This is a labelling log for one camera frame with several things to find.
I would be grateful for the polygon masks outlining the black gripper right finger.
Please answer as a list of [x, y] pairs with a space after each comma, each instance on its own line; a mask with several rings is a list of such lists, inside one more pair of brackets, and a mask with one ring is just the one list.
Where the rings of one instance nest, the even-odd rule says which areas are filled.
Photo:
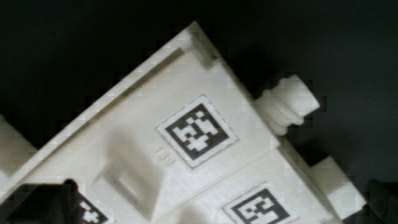
[[366, 201], [377, 224], [398, 224], [398, 182], [370, 180]]

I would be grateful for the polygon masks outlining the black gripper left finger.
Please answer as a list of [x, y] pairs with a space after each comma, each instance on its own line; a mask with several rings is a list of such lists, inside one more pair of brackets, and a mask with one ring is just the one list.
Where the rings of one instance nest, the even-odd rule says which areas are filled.
[[84, 224], [79, 186], [24, 184], [0, 203], [0, 224]]

